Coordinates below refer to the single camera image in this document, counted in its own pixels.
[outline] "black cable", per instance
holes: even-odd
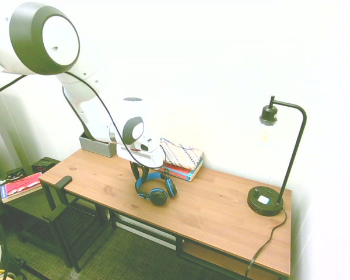
[[[108,115],[109,115],[109,117],[110,117],[110,119],[111,119],[111,121],[112,121],[114,127],[115,127],[116,130],[117,130],[117,133],[118,133],[119,137],[120,137],[121,140],[122,140],[123,145],[125,146],[125,148],[126,148],[127,152],[129,153],[129,155],[134,159],[134,161],[136,161],[138,164],[140,164],[140,165],[142,165],[142,166],[145,166],[145,167],[147,167],[147,168],[152,168],[152,169],[157,169],[157,168],[160,168],[160,167],[163,166],[163,165],[161,165],[161,166],[157,166],[157,167],[148,167],[148,166],[146,166],[145,164],[142,164],[141,162],[138,162],[138,161],[136,160],[136,158],[134,158],[134,156],[132,155],[131,151],[128,149],[128,147],[127,147],[127,145],[125,144],[125,142],[123,141],[123,137],[122,137],[122,135],[120,134],[120,132],[119,132],[119,130],[118,130],[118,128],[117,128],[117,126],[116,126],[114,120],[113,120],[113,117],[111,116],[111,114],[110,114],[108,108],[106,107],[104,101],[101,99],[101,97],[99,96],[99,94],[95,91],[95,89],[94,89],[93,87],[91,87],[86,81],[84,81],[84,80],[81,79],[80,77],[74,75],[73,73],[70,73],[70,72],[67,72],[67,71],[66,71],[65,74],[68,74],[68,75],[74,77],[75,79],[81,81],[82,83],[84,83],[87,87],[89,87],[89,88],[93,91],[93,93],[94,93],[94,94],[96,95],[96,97],[100,100],[101,104],[104,106],[105,110],[107,111],[107,113],[108,113]]]
[[[0,92],[2,92],[4,89],[10,87],[12,84],[18,82],[19,80],[23,79],[24,77],[26,77],[26,75],[22,75],[20,77],[18,77],[17,79],[14,79],[13,81],[11,81],[10,83],[7,83],[5,86],[0,88]]]
[[[256,258],[257,258],[258,255],[261,253],[261,251],[263,250],[263,248],[271,241],[272,235],[274,234],[275,229],[281,227],[281,226],[286,222],[286,219],[287,219],[288,216],[287,216],[287,214],[286,214],[284,208],[283,208],[282,210],[283,210],[284,213],[285,213],[285,219],[284,219],[284,221],[283,221],[280,225],[277,225],[277,226],[275,226],[275,227],[272,229],[272,231],[271,231],[271,236],[269,237],[268,241],[267,241],[266,243],[264,243],[262,247],[259,248],[259,250],[256,252],[256,254],[254,255],[254,257],[251,259],[251,261],[250,261],[250,263],[249,263],[249,266],[247,267],[247,270],[246,270],[246,272],[245,272],[245,279],[246,279],[246,280],[248,279],[248,278],[247,278],[247,274],[249,273],[250,268],[253,266],[253,263],[255,262]]]
[[[8,250],[8,245],[6,243],[6,238],[5,238],[5,234],[4,234],[4,229],[1,225],[1,222],[0,222],[0,235],[1,235],[1,241],[3,243],[3,246],[4,246],[4,254],[5,254],[5,258],[3,260],[3,268],[4,268],[4,276],[3,276],[3,280],[6,279],[6,276],[8,274],[8,269],[9,269],[9,250]]]

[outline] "headphones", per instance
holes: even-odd
[[[139,166],[139,167],[142,168],[142,172],[143,172],[141,177],[138,170],[138,164],[131,162],[131,169],[136,178],[135,189],[139,197],[142,197],[146,200],[150,200],[154,205],[162,206],[166,203],[169,196],[174,197],[176,195],[177,193],[176,186],[173,180],[168,175],[165,175],[159,172],[149,173],[149,168],[145,166]],[[164,184],[165,184],[164,186],[166,187],[166,190],[169,194],[167,194],[161,188],[154,188],[149,193],[140,190],[140,187],[143,185],[143,183],[153,179],[164,180]]]

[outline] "power cord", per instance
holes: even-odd
[[[281,226],[286,222],[286,219],[287,219],[288,216],[287,216],[287,214],[286,214],[286,212],[285,212],[285,209],[283,208],[282,210],[283,210],[284,213],[285,213],[285,219],[284,219],[284,221],[283,221],[280,225],[277,225],[277,226],[275,226],[275,227],[272,229],[272,231],[271,231],[271,236],[269,237],[268,241],[267,241],[266,243],[264,243],[262,247],[259,248],[259,250],[256,252],[256,254],[254,255],[254,257],[251,259],[251,261],[250,261],[250,263],[249,263],[249,266],[247,267],[247,270],[246,270],[246,272],[245,272],[245,280],[248,279],[247,274],[249,273],[251,267],[253,266],[253,263],[255,262],[256,258],[257,258],[258,255],[261,253],[261,251],[263,250],[263,248],[271,241],[272,235],[274,234],[275,229],[281,227]]]
[[[0,92],[2,92],[4,89],[10,87],[12,84],[18,82],[19,80],[23,79],[24,77],[26,77],[26,75],[22,75],[22,76],[18,77],[17,79],[14,79],[10,83],[7,83],[5,86],[0,87]]]
[[[111,114],[110,114],[108,108],[106,107],[104,101],[101,99],[101,97],[99,96],[99,94],[95,91],[95,89],[94,89],[93,87],[91,87],[86,81],[84,81],[84,80],[81,79],[80,77],[74,75],[73,73],[70,73],[70,72],[66,71],[65,74],[68,74],[68,75],[74,77],[75,79],[79,80],[80,82],[84,83],[87,87],[89,87],[89,88],[93,91],[93,93],[94,93],[94,94],[96,95],[96,97],[100,100],[101,104],[104,106],[105,110],[107,111],[107,113],[108,113],[108,115],[109,115],[109,117],[110,117],[110,119],[111,119],[111,122],[113,123],[114,127],[115,127],[116,130],[117,130],[117,133],[118,133],[119,137],[120,137],[121,140],[122,140],[122,143],[123,143],[124,147],[126,148],[126,150],[127,150],[127,152],[129,153],[129,155],[134,159],[134,161],[136,161],[138,164],[140,164],[140,165],[142,165],[142,166],[145,166],[145,167],[147,167],[147,168],[152,168],[152,169],[157,169],[157,168],[160,168],[160,167],[163,166],[163,165],[161,165],[161,166],[157,166],[157,167],[148,167],[148,166],[146,166],[145,164],[142,164],[141,162],[137,161],[136,158],[134,158],[134,156],[133,156],[133,154],[131,153],[131,151],[129,150],[129,148],[127,147],[127,145],[124,143],[123,137],[122,137],[122,135],[120,134],[120,132],[119,132],[119,130],[118,130],[118,128],[117,128],[117,126],[116,126],[114,120],[113,120],[113,117],[111,116]]]

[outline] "book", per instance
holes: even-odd
[[[194,170],[186,169],[186,168],[175,166],[172,164],[170,165],[168,163],[165,163],[162,167],[157,168],[156,170],[166,173],[168,175],[172,175],[174,177],[181,178],[183,180],[187,180],[188,182],[191,182],[194,176],[200,170],[203,162],[204,162],[204,159],[201,158]]]
[[[32,174],[20,180],[0,186],[1,200],[3,203],[15,200],[26,194],[33,193],[41,189],[39,177],[41,172]]]

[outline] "desk lamp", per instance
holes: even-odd
[[[289,162],[288,170],[286,171],[286,175],[282,183],[280,194],[269,187],[262,186],[254,187],[248,193],[248,205],[253,211],[263,216],[275,216],[281,212],[284,204],[282,195],[284,193],[286,182],[288,181],[289,173],[291,172],[290,170],[292,169],[294,158],[296,156],[299,142],[301,140],[307,120],[306,112],[304,109],[294,104],[276,101],[275,96],[271,96],[269,105],[263,107],[262,115],[259,117],[262,124],[271,126],[277,122],[276,114],[278,112],[278,109],[274,106],[274,104],[298,109],[302,113],[303,120],[297,137],[296,145]]]

